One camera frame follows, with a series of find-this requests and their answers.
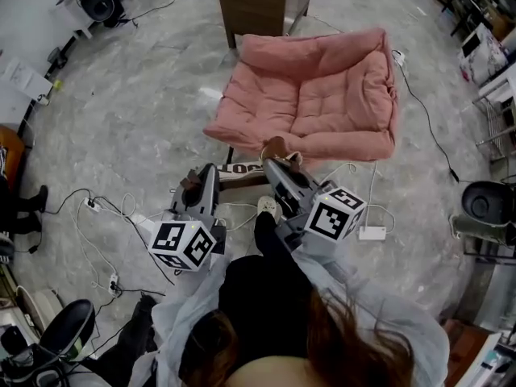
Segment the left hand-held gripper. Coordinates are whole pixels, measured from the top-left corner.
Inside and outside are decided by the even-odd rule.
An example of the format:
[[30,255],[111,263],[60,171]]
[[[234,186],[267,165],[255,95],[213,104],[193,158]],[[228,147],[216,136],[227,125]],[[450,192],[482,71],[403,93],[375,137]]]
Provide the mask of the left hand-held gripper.
[[219,174],[214,164],[201,171],[202,188],[178,188],[170,208],[154,222],[148,252],[167,268],[198,272],[211,255],[225,252],[226,224],[214,218]]

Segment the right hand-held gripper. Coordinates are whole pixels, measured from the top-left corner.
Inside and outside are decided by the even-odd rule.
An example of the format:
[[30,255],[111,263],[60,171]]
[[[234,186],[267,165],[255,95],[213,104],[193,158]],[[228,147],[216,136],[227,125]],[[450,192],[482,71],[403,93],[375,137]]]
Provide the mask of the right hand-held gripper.
[[320,185],[292,160],[266,158],[263,169],[284,208],[285,220],[276,234],[290,251],[308,234],[339,243],[356,229],[366,210],[363,198],[331,180]]

